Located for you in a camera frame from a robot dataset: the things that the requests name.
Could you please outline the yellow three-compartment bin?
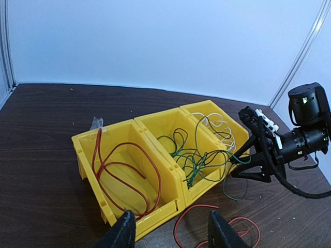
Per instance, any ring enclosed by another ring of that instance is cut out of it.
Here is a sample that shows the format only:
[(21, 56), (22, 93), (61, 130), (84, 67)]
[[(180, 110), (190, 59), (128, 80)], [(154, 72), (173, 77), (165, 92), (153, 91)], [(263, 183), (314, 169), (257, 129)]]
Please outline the yellow three-compartment bin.
[(114, 225), (131, 210), (141, 239), (220, 183), (248, 136), (207, 100), (109, 126), (97, 121), (72, 142), (103, 220)]

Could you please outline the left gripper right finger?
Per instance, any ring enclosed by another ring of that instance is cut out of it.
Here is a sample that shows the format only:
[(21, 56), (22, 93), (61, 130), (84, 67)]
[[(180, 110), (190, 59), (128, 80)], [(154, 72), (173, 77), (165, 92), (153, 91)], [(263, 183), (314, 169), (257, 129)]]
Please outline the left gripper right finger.
[(216, 210), (208, 216), (208, 247), (212, 248), (248, 248), (237, 232)]

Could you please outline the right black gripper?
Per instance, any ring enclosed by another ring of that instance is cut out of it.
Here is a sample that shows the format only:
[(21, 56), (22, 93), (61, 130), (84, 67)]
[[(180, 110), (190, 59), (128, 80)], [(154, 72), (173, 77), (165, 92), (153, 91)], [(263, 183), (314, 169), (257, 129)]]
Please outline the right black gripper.
[(282, 148), (279, 148), (276, 138), (270, 131), (253, 129), (249, 139), (230, 158), (236, 165), (231, 176), (270, 183), (271, 176), (274, 175), (281, 183), (287, 182), (286, 137), (282, 135), (280, 142)]

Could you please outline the aluminium frame post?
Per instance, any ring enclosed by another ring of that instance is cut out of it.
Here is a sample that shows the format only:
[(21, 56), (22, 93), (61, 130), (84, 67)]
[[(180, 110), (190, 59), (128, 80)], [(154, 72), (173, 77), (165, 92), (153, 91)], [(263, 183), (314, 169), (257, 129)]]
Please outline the aluminium frame post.
[(281, 85), (277, 89), (276, 93), (270, 100), (268, 106), (274, 108), (279, 102), (281, 96), (284, 94), (285, 90), (290, 86), (293, 79), (295, 78), (297, 72), (303, 65), (305, 59), (310, 53), (310, 50), (313, 46), (313, 43), (317, 39), (328, 15), (330, 12), (330, 0), (322, 1), (321, 7), (318, 11), (318, 14), (308, 32), (299, 52), (297, 53), (292, 65), (290, 66), (288, 72), (286, 73)]
[(5, 87), (12, 92), (16, 86), (16, 80), (12, 65), (10, 36), (9, 36), (9, 1), (1, 0), (1, 67), (4, 75)]

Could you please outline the right aluminium frame post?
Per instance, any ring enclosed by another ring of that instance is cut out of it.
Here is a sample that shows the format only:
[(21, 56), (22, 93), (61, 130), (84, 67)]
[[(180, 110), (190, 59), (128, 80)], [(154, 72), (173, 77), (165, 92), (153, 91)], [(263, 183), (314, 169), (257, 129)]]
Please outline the right aluminium frame post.
[(284, 94), (285, 90), (290, 86), (293, 79), (295, 78), (297, 72), (303, 65), (305, 59), (310, 53), (310, 50), (313, 46), (313, 43), (317, 39), (328, 15), (330, 12), (330, 0), (322, 1), (321, 7), (318, 11), (318, 14), (308, 32), (299, 52), (297, 53), (292, 65), (290, 66), (288, 72), (286, 73), (281, 85), (277, 89), (276, 93), (270, 100), (268, 106), (274, 108), (279, 102), (281, 96)]

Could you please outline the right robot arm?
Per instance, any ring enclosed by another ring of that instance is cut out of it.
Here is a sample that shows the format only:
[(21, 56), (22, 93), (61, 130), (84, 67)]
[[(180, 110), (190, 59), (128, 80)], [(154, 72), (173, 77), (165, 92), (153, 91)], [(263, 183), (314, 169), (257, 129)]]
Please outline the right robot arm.
[[(289, 115), (295, 128), (284, 134), (261, 110), (247, 106), (239, 111), (240, 120), (252, 135), (230, 158), (237, 165), (232, 177), (270, 182), (274, 172), (278, 172), (286, 178), (286, 164), (313, 152), (328, 152), (330, 107), (324, 88), (319, 83), (305, 84), (291, 89), (288, 96)], [(273, 165), (268, 163), (260, 144), (258, 117), (263, 118), (267, 153)]]

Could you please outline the left aluminium frame post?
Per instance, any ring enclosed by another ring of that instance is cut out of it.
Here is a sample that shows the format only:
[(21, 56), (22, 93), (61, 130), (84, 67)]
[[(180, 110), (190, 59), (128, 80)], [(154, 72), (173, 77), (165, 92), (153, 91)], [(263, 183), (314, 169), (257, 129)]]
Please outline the left aluminium frame post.
[(1, 67), (4, 75), (5, 87), (12, 92), (16, 86), (16, 80), (12, 65), (10, 36), (9, 36), (9, 1), (1, 0)]

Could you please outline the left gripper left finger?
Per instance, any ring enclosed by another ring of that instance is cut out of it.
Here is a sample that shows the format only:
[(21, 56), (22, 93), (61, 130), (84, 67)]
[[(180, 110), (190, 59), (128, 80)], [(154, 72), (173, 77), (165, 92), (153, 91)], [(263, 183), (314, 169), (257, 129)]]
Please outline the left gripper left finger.
[(117, 222), (92, 247), (135, 247), (136, 219), (126, 210)]

